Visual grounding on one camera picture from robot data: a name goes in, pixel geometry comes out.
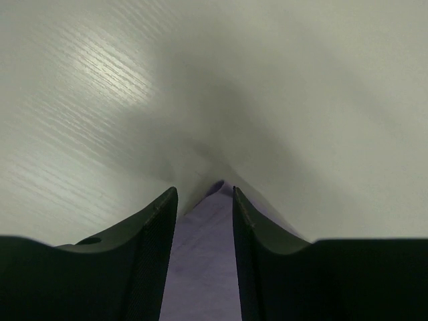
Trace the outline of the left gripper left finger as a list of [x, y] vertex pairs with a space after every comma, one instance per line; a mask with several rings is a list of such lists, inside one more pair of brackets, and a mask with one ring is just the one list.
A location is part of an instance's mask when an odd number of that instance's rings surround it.
[[1, 237], [2, 320], [158, 320], [177, 219], [167, 189], [78, 243]]

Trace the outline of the purple t shirt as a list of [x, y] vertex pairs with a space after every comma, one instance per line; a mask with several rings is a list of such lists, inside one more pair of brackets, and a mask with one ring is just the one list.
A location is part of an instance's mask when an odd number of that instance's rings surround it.
[[217, 181], [177, 220], [160, 320], [241, 319], [232, 204], [232, 186]]

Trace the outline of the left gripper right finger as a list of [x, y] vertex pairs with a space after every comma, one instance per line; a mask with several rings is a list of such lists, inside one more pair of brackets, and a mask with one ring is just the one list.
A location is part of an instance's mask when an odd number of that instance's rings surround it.
[[244, 320], [426, 320], [426, 239], [310, 243], [233, 190]]

